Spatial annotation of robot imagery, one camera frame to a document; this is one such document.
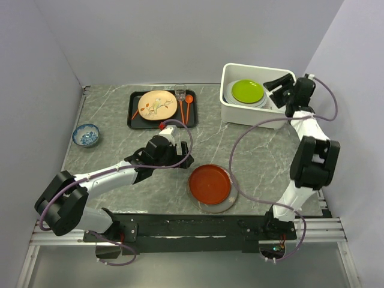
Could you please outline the lime green plate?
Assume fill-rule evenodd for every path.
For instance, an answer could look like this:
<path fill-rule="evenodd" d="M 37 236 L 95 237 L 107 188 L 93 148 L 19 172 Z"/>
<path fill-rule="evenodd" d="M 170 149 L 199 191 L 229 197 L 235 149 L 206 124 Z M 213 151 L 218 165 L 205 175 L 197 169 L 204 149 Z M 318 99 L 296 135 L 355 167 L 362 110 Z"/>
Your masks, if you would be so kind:
<path fill-rule="evenodd" d="M 231 88 L 231 93 L 235 100 L 245 104 L 259 102 L 264 96 L 262 85 L 253 80 L 235 82 Z"/>

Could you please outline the red-black lacquer plate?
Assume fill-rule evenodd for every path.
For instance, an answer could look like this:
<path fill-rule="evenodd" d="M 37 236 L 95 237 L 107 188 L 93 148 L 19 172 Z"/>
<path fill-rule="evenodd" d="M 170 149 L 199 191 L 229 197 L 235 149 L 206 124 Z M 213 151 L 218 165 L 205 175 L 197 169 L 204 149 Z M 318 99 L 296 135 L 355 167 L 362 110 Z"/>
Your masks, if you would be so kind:
<path fill-rule="evenodd" d="M 197 201 L 206 205 L 218 205 L 229 196 L 232 185 L 224 168 L 206 164 L 192 172 L 188 187 Z"/>

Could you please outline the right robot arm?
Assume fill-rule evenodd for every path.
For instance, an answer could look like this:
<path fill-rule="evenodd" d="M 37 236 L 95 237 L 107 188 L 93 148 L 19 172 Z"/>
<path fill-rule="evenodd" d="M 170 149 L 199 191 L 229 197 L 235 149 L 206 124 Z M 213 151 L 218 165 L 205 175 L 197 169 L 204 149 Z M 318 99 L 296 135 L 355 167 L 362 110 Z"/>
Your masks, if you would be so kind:
<path fill-rule="evenodd" d="M 308 74 L 298 79 L 286 74 L 263 84 L 271 93 L 273 103 L 278 108 L 285 107 L 285 116 L 300 139 L 290 166 L 289 185 L 277 204 L 265 214 L 262 230 L 269 239 L 291 232 L 297 211 L 333 179 L 340 143 L 325 135 L 310 107 L 317 82 Z"/>

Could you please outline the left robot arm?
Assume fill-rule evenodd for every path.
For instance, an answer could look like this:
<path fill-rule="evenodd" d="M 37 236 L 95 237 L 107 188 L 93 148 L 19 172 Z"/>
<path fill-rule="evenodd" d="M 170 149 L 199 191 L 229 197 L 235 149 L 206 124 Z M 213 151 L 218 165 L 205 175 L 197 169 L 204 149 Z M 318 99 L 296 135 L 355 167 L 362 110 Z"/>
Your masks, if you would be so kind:
<path fill-rule="evenodd" d="M 82 229 L 96 232 L 106 241 L 114 240 L 121 231 L 120 221 L 106 208 L 89 208 L 89 200 L 142 182 L 156 169 L 189 168 L 194 161 L 192 147 L 182 141 L 182 153 L 178 154 L 175 143 L 156 135 L 145 147 L 113 166 L 78 175 L 66 170 L 60 172 L 35 203 L 40 229 L 52 231 L 56 236 Z"/>

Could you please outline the white plastic bin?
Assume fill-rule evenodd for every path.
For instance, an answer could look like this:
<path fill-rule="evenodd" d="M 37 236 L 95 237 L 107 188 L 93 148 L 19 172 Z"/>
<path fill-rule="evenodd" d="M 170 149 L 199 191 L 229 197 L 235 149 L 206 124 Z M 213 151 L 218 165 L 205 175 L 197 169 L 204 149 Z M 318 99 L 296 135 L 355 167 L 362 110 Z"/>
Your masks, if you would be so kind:
<path fill-rule="evenodd" d="M 287 74 L 296 79 L 295 74 L 290 70 L 235 63 L 226 64 L 223 67 L 219 94 L 222 121 L 252 126 L 261 121 L 284 117 L 285 108 L 278 108 L 270 99 L 271 93 L 268 91 L 264 93 L 265 105 L 263 107 L 234 104 L 227 98 L 227 94 L 232 85 L 239 80 L 253 80 L 262 85 Z"/>

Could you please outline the orange plastic spoon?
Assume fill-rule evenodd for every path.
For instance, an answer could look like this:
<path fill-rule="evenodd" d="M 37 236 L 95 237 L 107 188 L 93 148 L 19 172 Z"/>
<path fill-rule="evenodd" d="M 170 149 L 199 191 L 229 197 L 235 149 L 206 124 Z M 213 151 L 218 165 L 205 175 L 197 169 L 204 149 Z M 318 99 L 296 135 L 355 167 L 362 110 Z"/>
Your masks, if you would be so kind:
<path fill-rule="evenodd" d="M 185 98 L 185 102 L 187 103 L 187 120 L 189 120 L 190 114 L 190 104 L 193 102 L 194 98 L 191 94 L 187 94 Z"/>

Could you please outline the beige bird-pattern plate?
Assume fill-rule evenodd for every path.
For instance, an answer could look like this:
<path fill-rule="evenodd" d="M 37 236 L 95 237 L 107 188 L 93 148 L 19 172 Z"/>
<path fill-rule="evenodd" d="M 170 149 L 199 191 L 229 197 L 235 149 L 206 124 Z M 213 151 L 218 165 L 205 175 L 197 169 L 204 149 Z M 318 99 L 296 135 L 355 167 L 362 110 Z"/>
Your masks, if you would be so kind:
<path fill-rule="evenodd" d="M 156 90 L 144 93 L 137 105 L 139 115 L 149 121 L 171 118 L 177 111 L 176 97 L 169 91 Z"/>

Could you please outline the clear glass plate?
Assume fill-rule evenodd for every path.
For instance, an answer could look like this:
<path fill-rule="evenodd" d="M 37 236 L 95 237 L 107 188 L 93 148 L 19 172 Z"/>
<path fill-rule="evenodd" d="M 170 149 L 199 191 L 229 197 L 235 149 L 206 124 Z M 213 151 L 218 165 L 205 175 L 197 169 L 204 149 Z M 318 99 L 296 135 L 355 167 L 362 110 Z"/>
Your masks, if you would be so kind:
<path fill-rule="evenodd" d="M 230 209 L 233 204 L 235 203 L 235 201 L 237 200 L 237 197 L 238 197 L 238 191 L 237 189 L 235 188 L 233 182 L 232 182 L 232 179 L 230 177 L 230 174 L 229 172 L 226 170 L 227 174 L 229 175 L 229 178 L 230 178 L 230 181 L 231 181 L 231 185 L 232 185 L 232 188 L 231 188 L 231 191 L 230 191 L 230 194 L 229 196 L 225 199 L 225 201 L 223 201 L 222 203 L 218 204 L 218 205 L 206 205 L 206 204 L 203 204 L 199 201 L 197 201 L 190 193 L 190 190 L 189 190 L 189 187 L 187 189 L 187 193 L 188 193 L 188 196 L 190 198 L 190 200 L 192 201 L 192 203 L 194 204 L 195 207 L 199 208 L 200 210 L 202 211 L 205 211 L 207 213 L 211 213 L 211 214 L 219 214 L 219 213 L 222 213 L 228 209 Z"/>

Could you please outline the clear drinking glass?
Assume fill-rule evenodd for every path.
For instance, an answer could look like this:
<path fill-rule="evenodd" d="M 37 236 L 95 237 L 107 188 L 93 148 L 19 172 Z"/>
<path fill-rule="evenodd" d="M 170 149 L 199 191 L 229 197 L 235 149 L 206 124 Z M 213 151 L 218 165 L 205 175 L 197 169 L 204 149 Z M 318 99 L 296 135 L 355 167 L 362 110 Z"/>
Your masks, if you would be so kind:
<path fill-rule="evenodd" d="M 184 84 L 176 84 L 174 86 L 175 97 L 179 101 L 184 101 L 186 98 L 187 87 Z"/>

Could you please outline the blue white porcelain bowl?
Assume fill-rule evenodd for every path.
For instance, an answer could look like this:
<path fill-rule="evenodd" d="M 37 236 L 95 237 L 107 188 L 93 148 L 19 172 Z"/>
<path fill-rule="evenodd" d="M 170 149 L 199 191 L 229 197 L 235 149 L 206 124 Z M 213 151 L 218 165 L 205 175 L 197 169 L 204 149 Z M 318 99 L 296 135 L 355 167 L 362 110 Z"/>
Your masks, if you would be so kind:
<path fill-rule="evenodd" d="M 99 128 L 94 124 L 82 124 L 72 134 L 73 143 L 83 148 L 94 146 L 99 141 L 99 138 Z"/>

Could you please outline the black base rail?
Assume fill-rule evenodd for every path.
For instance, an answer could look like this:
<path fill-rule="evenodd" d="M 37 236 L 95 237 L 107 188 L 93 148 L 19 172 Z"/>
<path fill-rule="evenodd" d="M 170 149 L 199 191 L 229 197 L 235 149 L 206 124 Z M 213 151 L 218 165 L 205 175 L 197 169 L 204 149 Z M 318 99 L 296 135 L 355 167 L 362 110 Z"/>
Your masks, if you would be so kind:
<path fill-rule="evenodd" d="M 112 214 L 101 236 L 136 253 L 241 251 L 258 253 L 260 241 L 296 240 L 292 222 L 258 215 Z"/>

